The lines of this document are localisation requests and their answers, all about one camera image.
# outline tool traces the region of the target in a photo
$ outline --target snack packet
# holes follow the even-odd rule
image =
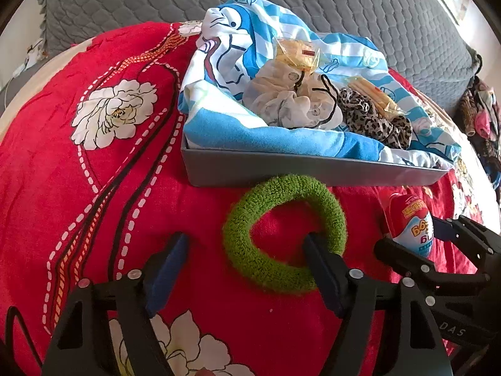
[[[350,77],[348,87],[361,95],[369,97],[381,117],[392,121],[396,116],[406,116],[406,113],[385,92],[364,79],[364,77]]]
[[[422,257],[428,257],[433,245],[433,221],[424,201],[414,195],[380,193],[384,210],[383,232],[396,243]]]
[[[300,39],[277,38],[275,59],[307,74],[313,73],[320,63],[320,49],[312,42]]]

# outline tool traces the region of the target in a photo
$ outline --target green fuzzy scrunchie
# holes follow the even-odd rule
[[[252,243],[250,230],[261,216],[283,203],[303,200],[319,214],[330,252],[342,255],[346,244],[343,210],[327,187],[306,175],[272,178],[247,192],[234,206],[223,228],[224,246],[242,276],[282,293],[304,293],[316,288],[308,267],[293,267],[270,258]]]

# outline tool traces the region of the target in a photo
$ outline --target red bedsheet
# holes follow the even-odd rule
[[[21,109],[0,146],[0,326],[16,306],[43,356],[79,279],[104,282],[141,268],[182,231],[191,238],[189,260],[153,320],[176,376],[203,367],[226,376],[317,376],[340,321],[318,292],[281,295],[243,278],[224,253],[221,228],[246,189],[187,180],[176,99],[196,38],[156,23],[102,34]],[[435,216],[452,217],[453,180],[450,172],[429,188],[333,188],[346,214],[348,266],[395,280],[372,252],[382,237],[378,194],[414,193]],[[298,202],[266,214],[252,236],[271,256],[297,262],[303,237],[316,229]],[[440,271],[474,271],[450,244],[435,242],[430,258]],[[127,373],[116,320],[110,326]],[[363,375],[372,371],[380,327],[379,316]],[[20,332],[15,353],[29,375],[39,374]]]

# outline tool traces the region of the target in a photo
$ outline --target gray quilted blanket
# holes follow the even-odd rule
[[[226,0],[40,0],[50,55],[101,32],[145,21],[202,19]],[[436,0],[270,0],[290,8],[317,32],[369,37],[404,75],[445,110],[479,67]]]

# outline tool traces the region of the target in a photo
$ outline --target gray plastic box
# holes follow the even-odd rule
[[[311,175],[327,186],[427,186],[447,171],[385,162],[233,150],[188,148],[181,152],[193,186],[251,187],[286,174]]]

